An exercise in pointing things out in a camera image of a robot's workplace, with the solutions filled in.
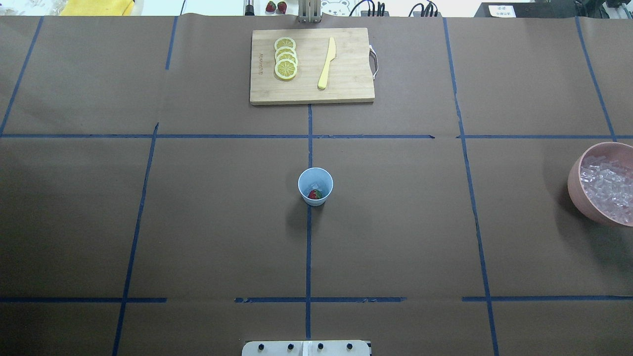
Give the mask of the white mounting pole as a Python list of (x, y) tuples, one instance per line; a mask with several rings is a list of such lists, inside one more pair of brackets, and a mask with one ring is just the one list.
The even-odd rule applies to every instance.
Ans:
[(292, 340), (247, 342), (242, 356), (371, 356), (364, 340)]

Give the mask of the strawberries on side table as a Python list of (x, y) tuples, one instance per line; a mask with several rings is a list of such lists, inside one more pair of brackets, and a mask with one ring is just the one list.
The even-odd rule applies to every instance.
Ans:
[(273, 0), (269, 0), (265, 6), (265, 13), (267, 14), (286, 14), (287, 12), (287, 2), (278, 1), (275, 2)]

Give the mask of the yellow plastic knife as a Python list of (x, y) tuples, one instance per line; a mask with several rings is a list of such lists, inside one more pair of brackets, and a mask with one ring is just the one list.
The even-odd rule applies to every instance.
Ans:
[(330, 65), (331, 65), (331, 62), (334, 61), (336, 57), (336, 52), (337, 52), (337, 45), (335, 42), (335, 38), (330, 37), (328, 41), (328, 48), (326, 52), (325, 61), (323, 64), (323, 68), (321, 70), (321, 74), (319, 75), (319, 79), (318, 79), (317, 88), (319, 90), (325, 90), (328, 85)]

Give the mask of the wooden cutting board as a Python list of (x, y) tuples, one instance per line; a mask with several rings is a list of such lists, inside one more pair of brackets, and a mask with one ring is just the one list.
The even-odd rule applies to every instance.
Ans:
[[(293, 38), (297, 44), (298, 73), (289, 81), (278, 79), (274, 70), (274, 43), (276, 39), (283, 37)], [(330, 65), (326, 89), (319, 90), (318, 79), (330, 37), (335, 38), (336, 57)], [(371, 103), (374, 99), (370, 43), (366, 28), (253, 31), (251, 104)]]

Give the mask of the pink bowl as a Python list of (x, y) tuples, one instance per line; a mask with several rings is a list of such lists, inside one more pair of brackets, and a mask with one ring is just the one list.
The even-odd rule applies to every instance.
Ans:
[(600, 142), (586, 149), (583, 154), (576, 160), (570, 173), (568, 174), (568, 194), (574, 203), (574, 206), (588, 219), (596, 223), (617, 226), (631, 227), (631, 222), (619, 222), (613, 217), (608, 216), (606, 212), (600, 210), (589, 198), (583, 189), (583, 181), (581, 180), (581, 168), (583, 160), (592, 154), (604, 156), (608, 159), (622, 160), (628, 171), (632, 171), (633, 147), (620, 142)]

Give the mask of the aluminium frame post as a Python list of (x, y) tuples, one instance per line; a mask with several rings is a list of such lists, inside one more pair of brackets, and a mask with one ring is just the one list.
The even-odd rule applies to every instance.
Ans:
[(320, 0), (298, 0), (298, 22), (319, 23), (322, 20)]

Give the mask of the clear ice cube pile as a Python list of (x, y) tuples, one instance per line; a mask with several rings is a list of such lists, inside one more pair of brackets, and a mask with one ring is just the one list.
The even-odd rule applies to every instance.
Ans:
[(619, 160), (606, 156), (585, 156), (580, 180), (592, 203), (618, 223), (633, 220), (633, 180), (631, 170)]

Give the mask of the light blue cup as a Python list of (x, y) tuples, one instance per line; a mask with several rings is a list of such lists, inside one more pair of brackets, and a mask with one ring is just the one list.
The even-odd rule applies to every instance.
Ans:
[[(320, 184), (322, 187), (321, 192), (323, 193), (323, 198), (321, 200), (310, 200), (308, 198), (310, 185), (314, 183)], [(331, 174), (323, 168), (309, 168), (303, 171), (299, 176), (298, 190), (306, 204), (312, 207), (318, 207), (326, 202), (334, 190), (334, 179)]]

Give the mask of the clear plastic bag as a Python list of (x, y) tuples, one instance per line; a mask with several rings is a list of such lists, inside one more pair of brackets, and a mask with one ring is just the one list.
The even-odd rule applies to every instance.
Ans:
[(21, 0), (16, 5), (17, 14), (22, 16), (59, 16), (67, 0)]

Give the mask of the yellow cloth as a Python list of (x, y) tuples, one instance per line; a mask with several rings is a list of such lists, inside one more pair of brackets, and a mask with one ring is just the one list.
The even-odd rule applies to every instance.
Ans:
[(68, 0), (60, 16), (128, 16), (135, 0)]

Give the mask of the black power strip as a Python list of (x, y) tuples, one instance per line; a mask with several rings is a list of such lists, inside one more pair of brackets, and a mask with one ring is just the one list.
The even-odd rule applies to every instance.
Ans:
[(474, 17), (488, 18), (572, 18), (578, 16), (574, 0), (534, 2), (483, 2)]

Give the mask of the lemon slices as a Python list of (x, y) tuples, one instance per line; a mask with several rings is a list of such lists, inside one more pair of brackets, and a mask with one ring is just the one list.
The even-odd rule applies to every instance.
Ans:
[(293, 38), (276, 39), (275, 47), (275, 76), (282, 81), (294, 79), (298, 73), (297, 44)]

